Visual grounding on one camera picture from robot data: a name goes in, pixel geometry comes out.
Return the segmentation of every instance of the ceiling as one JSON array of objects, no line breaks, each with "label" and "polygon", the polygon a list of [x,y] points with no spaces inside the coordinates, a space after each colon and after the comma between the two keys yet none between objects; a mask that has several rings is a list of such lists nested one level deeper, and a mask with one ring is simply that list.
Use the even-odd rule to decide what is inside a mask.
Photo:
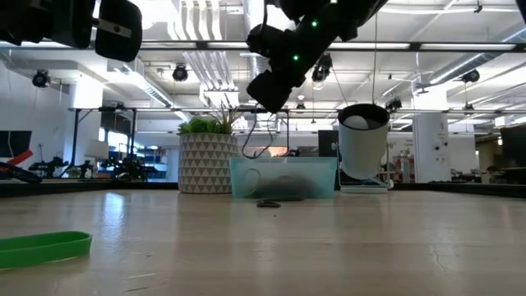
[{"label": "ceiling", "polygon": [[[149,3],[170,0],[143,0],[143,7]],[[251,0],[252,4],[262,5],[262,0]],[[490,12],[491,9],[516,10],[514,0],[483,0],[484,9],[480,13],[473,13],[475,0],[390,0],[375,17],[371,18],[358,31],[356,41],[374,41],[377,34],[379,41],[395,42],[498,42],[501,34],[509,28],[524,28],[524,21],[518,12]],[[243,0],[221,0],[220,31],[226,40],[244,40],[246,37],[245,20],[242,7]],[[416,14],[433,12],[448,8],[450,11],[470,10],[462,13]],[[186,5],[183,5],[182,19]],[[145,14],[162,12],[143,11]],[[143,34],[145,40],[171,40],[166,22],[158,22]],[[108,69],[108,60],[97,56],[92,51],[53,51],[53,50],[20,50],[12,51],[13,60],[68,60],[101,75],[107,86],[104,90],[105,101],[122,101],[129,106],[149,108],[156,103],[141,89],[122,81],[116,81],[115,72]],[[334,71],[325,81],[322,90],[313,90],[311,79],[304,85],[293,90],[288,105],[294,107],[298,103],[298,96],[303,95],[308,108],[334,109],[342,107],[345,101],[349,103],[372,102],[383,104],[389,96],[382,95],[402,79],[417,78],[418,74],[428,75],[442,69],[449,63],[464,56],[463,53],[377,53],[372,52],[333,52]],[[481,65],[477,70],[481,74],[479,86],[470,86],[464,92],[464,84],[448,82],[448,105],[451,108],[461,108],[466,100],[486,97],[500,91],[526,82],[526,68],[519,67],[526,61],[526,53],[508,53]],[[165,94],[170,95],[173,102],[180,107],[202,107],[199,99],[200,80],[190,65],[187,65],[189,77],[187,81],[175,82],[172,71],[177,63],[187,63],[183,52],[150,51],[139,52],[138,57],[145,66],[144,74],[148,80],[159,86]],[[246,52],[227,51],[226,60],[235,86],[239,89],[240,103],[249,103],[251,98],[245,89],[250,82],[249,58]],[[490,79],[501,72],[517,67],[506,75]],[[411,108],[413,95],[409,88],[397,90],[396,95],[401,98],[405,108]],[[510,104],[523,101],[526,103],[526,93],[518,91],[511,96],[493,101],[481,106],[485,109],[498,109]],[[178,119],[177,116],[161,114],[144,114],[144,119]],[[480,118],[491,119],[488,115]]]}]

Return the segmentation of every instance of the white column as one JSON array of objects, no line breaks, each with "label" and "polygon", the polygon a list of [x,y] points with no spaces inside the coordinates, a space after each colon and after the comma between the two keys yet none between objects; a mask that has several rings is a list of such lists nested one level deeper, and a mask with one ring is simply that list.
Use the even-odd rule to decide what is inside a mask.
[{"label": "white column", "polygon": [[[447,109],[446,90],[430,88],[414,98],[415,109]],[[447,114],[416,114],[413,118],[417,183],[451,181]]]},{"label": "white column", "polygon": [[[90,78],[70,85],[69,95],[72,99],[72,108],[98,108],[102,106],[103,85]],[[83,118],[87,112],[81,112]],[[76,138],[75,165],[83,164],[85,150],[91,139],[99,139],[100,112],[91,112],[79,123]],[[75,127],[75,112],[67,116],[67,130],[64,142],[64,160],[71,161],[73,147],[73,132]]]}]

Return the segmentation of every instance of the white ceiling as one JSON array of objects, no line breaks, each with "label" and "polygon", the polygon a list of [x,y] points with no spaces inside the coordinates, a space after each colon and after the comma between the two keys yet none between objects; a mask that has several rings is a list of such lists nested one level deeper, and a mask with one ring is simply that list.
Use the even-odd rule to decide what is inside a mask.
[{"label": "white ceiling", "polygon": [[[400,10],[437,10],[444,8],[451,0],[391,0],[386,4],[387,7]],[[484,0],[484,7],[499,7],[516,9],[514,0]],[[244,30],[243,14],[229,13],[242,10],[242,0],[221,0],[223,10],[221,12],[221,30],[225,39],[244,40],[246,32]],[[458,0],[450,9],[475,8],[474,0]],[[448,13],[442,15],[414,15],[414,14],[397,14],[379,12],[378,17],[378,40],[380,41],[458,41],[458,42],[486,42],[495,41],[494,38],[511,26],[524,24],[518,12],[485,12],[475,14],[472,12],[465,13]],[[375,18],[373,17],[360,30],[357,40],[373,41],[375,38]],[[169,35],[166,32],[166,23],[157,23],[151,29],[145,30],[144,39],[168,40]],[[248,102],[244,89],[249,82],[248,59],[240,56],[241,52],[227,52],[228,64],[233,74],[236,86],[240,89],[240,101]],[[434,72],[441,69],[454,60],[461,58],[461,53],[420,53],[418,55],[419,71]],[[491,77],[499,72],[503,72],[513,66],[526,61],[525,54],[507,54],[494,61],[489,62],[478,68],[481,73],[481,81]],[[13,59],[44,59],[44,60],[72,60],[84,65],[91,71],[99,73],[101,76],[112,82],[112,73],[108,72],[107,60],[97,56],[91,51],[12,51]],[[175,64],[185,62],[181,52],[174,51],[141,51],[139,58],[145,63],[145,74],[164,91],[174,95],[174,101],[183,107],[200,106],[201,102],[198,95],[200,82],[191,68],[189,79],[185,82],[174,82],[171,75]],[[337,108],[344,102],[344,96],[348,101],[371,102],[373,98],[372,73],[375,69],[374,53],[332,53],[334,61],[335,74],[341,86],[339,88],[335,79],[335,74],[327,78],[323,90],[312,90],[311,82],[307,82],[300,89],[294,90],[289,100],[291,105],[297,103],[298,95],[305,95],[307,102],[314,99],[315,108]],[[166,70],[160,74],[159,69]],[[378,53],[376,56],[376,83],[374,89],[374,98],[378,99],[386,90],[397,84],[396,79],[403,79],[417,73],[417,54],[415,53]],[[468,91],[468,99],[476,99],[486,95],[494,94],[500,90],[515,86],[519,83],[526,82],[526,69],[518,69],[509,75],[500,79],[495,79],[484,83],[480,87]],[[108,88],[104,92],[106,100],[121,100],[126,104],[141,107],[150,107],[152,103],[150,98],[138,89],[123,83],[113,83],[119,91],[113,91]],[[463,86],[450,84],[452,90],[449,94],[456,94],[462,90]],[[410,96],[404,97],[404,103],[410,102]],[[517,94],[507,100],[518,102],[526,99],[526,94]],[[451,106],[459,107],[464,104],[465,95],[460,93],[448,98]],[[489,104],[489,108],[499,108],[504,102],[495,102]],[[156,115],[144,115],[145,118],[152,119]]]}]

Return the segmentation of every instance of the desk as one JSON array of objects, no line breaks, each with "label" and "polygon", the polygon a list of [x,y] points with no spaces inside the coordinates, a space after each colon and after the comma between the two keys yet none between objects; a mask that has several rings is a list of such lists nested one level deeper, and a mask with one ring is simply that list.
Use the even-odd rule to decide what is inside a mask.
[{"label": "desk", "polygon": [[0,237],[94,235],[90,257],[0,272],[0,294],[525,295],[526,202],[442,192],[258,209],[229,196],[0,200]]}]

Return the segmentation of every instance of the green plant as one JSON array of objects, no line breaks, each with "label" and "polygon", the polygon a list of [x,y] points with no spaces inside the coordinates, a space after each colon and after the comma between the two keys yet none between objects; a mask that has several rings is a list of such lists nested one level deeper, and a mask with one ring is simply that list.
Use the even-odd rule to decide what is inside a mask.
[{"label": "green plant", "polygon": [[232,135],[233,125],[241,116],[237,111],[238,108],[226,109],[221,105],[221,110],[217,114],[210,114],[212,119],[194,117],[188,123],[181,123],[178,135],[199,132]]}]

